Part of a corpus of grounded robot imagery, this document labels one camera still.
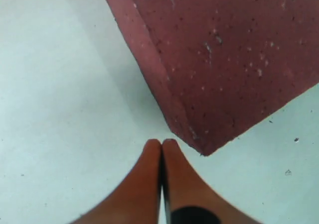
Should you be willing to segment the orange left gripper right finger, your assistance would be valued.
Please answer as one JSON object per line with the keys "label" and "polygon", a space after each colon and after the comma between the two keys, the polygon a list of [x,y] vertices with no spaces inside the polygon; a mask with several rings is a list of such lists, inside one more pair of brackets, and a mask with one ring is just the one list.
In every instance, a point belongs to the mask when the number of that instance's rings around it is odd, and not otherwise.
{"label": "orange left gripper right finger", "polygon": [[253,224],[196,173],[178,143],[166,139],[162,144],[161,177],[166,222],[168,224]]}

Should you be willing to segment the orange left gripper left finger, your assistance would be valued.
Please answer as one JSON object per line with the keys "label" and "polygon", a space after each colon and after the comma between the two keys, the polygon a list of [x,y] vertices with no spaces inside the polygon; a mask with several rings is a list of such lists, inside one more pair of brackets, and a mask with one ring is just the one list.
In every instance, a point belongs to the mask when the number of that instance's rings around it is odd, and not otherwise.
{"label": "orange left gripper left finger", "polygon": [[157,224],[160,210],[161,143],[150,139],[115,190],[74,224]]}

